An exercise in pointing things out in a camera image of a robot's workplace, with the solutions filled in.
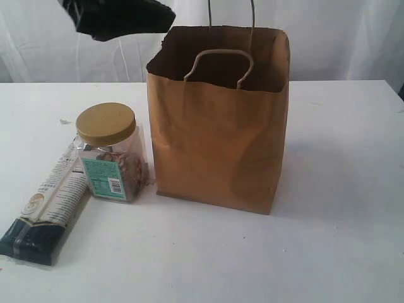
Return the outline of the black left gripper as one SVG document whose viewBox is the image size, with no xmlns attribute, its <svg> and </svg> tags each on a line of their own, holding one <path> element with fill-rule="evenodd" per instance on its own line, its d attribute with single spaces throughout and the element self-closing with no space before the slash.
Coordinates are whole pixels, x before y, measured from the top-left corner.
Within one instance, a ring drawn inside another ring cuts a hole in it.
<svg viewBox="0 0 404 303">
<path fill-rule="evenodd" d="M 159 1 L 63 0 L 78 33 L 106 42 L 125 35 L 166 33 L 175 20 L 172 9 Z"/>
</svg>

